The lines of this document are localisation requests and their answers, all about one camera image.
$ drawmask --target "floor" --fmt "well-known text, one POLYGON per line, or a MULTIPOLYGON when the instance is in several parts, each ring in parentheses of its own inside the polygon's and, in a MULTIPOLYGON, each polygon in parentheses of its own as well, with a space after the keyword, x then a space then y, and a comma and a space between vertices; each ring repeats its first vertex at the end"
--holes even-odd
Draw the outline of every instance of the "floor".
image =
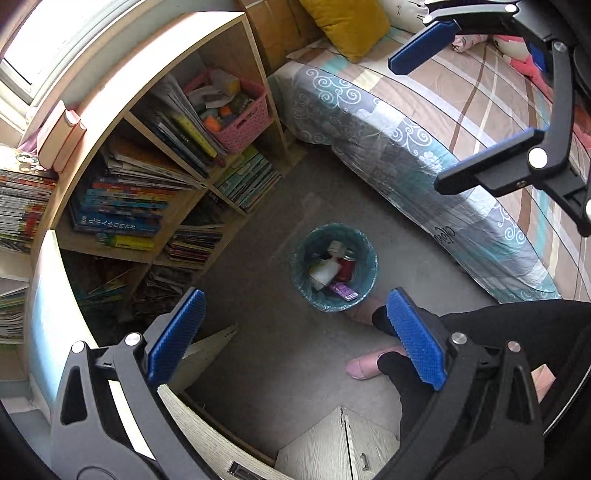
POLYGON ((320 147, 265 199, 198 286, 207 295, 202 335, 233 323, 239 329, 187 391, 273 458, 338 405, 398 435, 394 386, 383 375, 357 381, 345 373, 351 358, 395 342, 350 318, 368 318, 390 289, 403 286, 438 314, 495 303, 439 244, 320 147), (296 245, 330 222, 359 228, 378 253, 373 299, 348 315, 315 310, 290 279, 296 245))

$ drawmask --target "blue trash bag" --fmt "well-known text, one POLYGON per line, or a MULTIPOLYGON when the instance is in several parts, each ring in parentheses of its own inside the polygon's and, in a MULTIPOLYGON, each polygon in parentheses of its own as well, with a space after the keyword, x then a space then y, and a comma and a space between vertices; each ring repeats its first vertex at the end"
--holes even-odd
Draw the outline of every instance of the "blue trash bag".
POLYGON ((378 276, 378 256, 373 245, 362 232, 342 223, 319 226, 310 232, 291 256, 290 266, 295 287, 312 306, 327 313, 342 312, 364 300, 378 276), (352 301, 346 301, 328 288, 316 291, 308 276, 310 267, 319 262, 319 255, 326 252, 332 240, 343 242, 357 256, 353 278, 346 283, 359 294, 352 301))

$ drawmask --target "slipper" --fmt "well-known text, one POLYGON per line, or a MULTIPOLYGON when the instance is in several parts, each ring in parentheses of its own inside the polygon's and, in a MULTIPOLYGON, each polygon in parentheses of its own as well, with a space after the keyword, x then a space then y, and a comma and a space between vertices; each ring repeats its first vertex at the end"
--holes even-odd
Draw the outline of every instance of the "slipper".
POLYGON ((393 345, 382 348, 376 352, 353 358, 347 364, 345 370, 347 370, 349 376, 355 380, 367 380, 368 378, 377 377, 381 373, 378 368, 378 358, 388 352, 398 352, 401 355, 406 356, 406 350, 402 345, 393 345))

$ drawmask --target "headboard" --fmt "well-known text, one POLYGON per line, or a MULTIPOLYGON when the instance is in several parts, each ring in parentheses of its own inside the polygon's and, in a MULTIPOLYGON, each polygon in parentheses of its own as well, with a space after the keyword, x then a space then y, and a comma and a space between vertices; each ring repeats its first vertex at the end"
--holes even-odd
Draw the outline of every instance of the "headboard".
POLYGON ((254 31, 267 75, 285 56, 322 37, 322 30, 299 0, 240 0, 254 31))

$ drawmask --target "blue gripper pad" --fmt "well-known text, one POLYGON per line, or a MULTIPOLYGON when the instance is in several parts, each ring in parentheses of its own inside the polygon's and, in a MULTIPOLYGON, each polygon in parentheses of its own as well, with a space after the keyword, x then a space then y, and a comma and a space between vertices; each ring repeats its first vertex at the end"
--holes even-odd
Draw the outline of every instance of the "blue gripper pad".
POLYGON ((447 377, 443 351, 405 298, 404 291, 392 290, 386 309, 390 323, 413 361, 418 376, 435 390, 440 390, 447 377))
POLYGON ((388 68, 396 75, 408 75, 452 43, 459 31, 460 27, 454 21, 433 22, 390 57, 388 68))
POLYGON ((176 310, 172 320, 148 354, 148 385, 168 383, 205 318, 205 294, 194 290, 176 310))

